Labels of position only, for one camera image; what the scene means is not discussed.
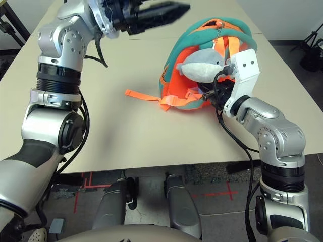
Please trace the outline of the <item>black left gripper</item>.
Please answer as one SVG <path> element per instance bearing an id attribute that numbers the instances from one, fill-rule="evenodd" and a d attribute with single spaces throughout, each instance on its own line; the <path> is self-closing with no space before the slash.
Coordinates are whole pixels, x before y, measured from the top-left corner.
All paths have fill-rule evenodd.
<path id="1" fill-rule="evenodd" d="M 190 10 L 187 3 L 154 3 L 142 8 L 142 15 L 138 16 L 142 4 L 143 1 L 108 1 L 113 27 L 136 35 L 150 28 L 171 24 Z"/>

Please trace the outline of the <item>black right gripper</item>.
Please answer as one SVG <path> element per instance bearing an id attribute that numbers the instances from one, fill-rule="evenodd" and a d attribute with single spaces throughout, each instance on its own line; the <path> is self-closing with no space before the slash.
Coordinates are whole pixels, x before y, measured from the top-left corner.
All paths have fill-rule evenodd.
<path id="1" fill-rule="evenodd" d="M 235 82 L 224 80 L 214 83 L 198 83 L 199 89 L 202 91 L 202 100 L 210 101 L 213 106 L 224 106 L 230 98 Z"/>

